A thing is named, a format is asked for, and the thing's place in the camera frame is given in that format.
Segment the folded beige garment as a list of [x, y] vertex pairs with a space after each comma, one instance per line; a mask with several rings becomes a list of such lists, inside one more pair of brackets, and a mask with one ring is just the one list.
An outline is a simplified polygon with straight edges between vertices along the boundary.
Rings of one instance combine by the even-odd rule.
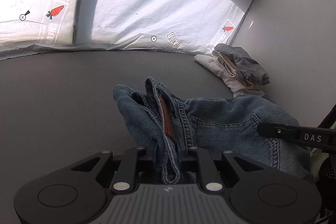
[[228, 56], [214, 50], [213, 73], [235, 93], [245, 90], [262, 90], [261, 84], [256, 84], [243, 77], [234, 62]]

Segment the folded grey garment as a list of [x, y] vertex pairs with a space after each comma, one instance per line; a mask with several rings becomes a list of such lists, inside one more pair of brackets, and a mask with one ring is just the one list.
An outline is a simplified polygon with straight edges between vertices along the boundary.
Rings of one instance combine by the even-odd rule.
[[242, 78], [262, 86], [270, 83], [266, 70], [256, 60], [252, 59], [242, 47], [232, 47], [220, 43], [215, 46], [214, 50], [227, 56], [231, 62], [235, 63]]

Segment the blue denim jeans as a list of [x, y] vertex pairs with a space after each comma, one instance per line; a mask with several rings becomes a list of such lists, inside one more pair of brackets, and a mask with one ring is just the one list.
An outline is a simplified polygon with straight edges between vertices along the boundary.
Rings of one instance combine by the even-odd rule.
[[231, 150], [282, 172], [312, 181], [307, 148], [257, 133], [261, 123], [297, 126], [298, 121], [280, 106], [258, 96], [238, 98], [189, 98], [182, 100], [153, 78], [145, 91], [125, 85], [113, 91], [127, 130], [137, 145], [157, 142], [154, 170], [142, 171], [144, 183], [194, 183], [196, 177], [178, 164], [177, 141], [186, 147], [204, 148], [213, 156]]

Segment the folded white garment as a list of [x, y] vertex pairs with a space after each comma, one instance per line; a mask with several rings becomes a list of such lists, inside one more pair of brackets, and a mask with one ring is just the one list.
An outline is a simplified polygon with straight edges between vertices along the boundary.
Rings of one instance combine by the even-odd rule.
[[258, 96], [263, 97], [265, 93], [261, 89], [249, 89], [245, 86], [235, 71], [234, 67], [226, 62], [222, 57], [211, 57], [207, 55], [196, 55], [195, 60], [206, 69], [211, 71], [232, 91], [233, 96]]

